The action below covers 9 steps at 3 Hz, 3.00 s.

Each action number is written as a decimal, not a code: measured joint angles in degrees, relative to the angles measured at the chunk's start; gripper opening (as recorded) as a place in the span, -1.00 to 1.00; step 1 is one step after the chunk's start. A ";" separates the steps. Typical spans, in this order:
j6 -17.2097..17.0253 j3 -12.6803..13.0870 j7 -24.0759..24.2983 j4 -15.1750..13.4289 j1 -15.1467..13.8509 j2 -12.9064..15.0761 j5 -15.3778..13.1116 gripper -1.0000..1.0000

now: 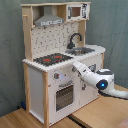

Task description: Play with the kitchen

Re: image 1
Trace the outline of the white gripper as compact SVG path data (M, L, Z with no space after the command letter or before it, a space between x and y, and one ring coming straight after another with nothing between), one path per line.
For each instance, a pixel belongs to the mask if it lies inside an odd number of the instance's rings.
M75 61L73 63L73 66L81 78L84 78L86 75L88 75L91 72L91 70L81 62Z

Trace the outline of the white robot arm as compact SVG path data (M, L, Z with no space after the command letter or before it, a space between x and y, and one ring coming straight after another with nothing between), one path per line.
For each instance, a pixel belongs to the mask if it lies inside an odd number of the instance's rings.
M97 88L100 95L128 100L128 91L119 91L114 88L114 73L109 69L100 69L94 73L78 61L75 61L73 66L80 78L90 86Z

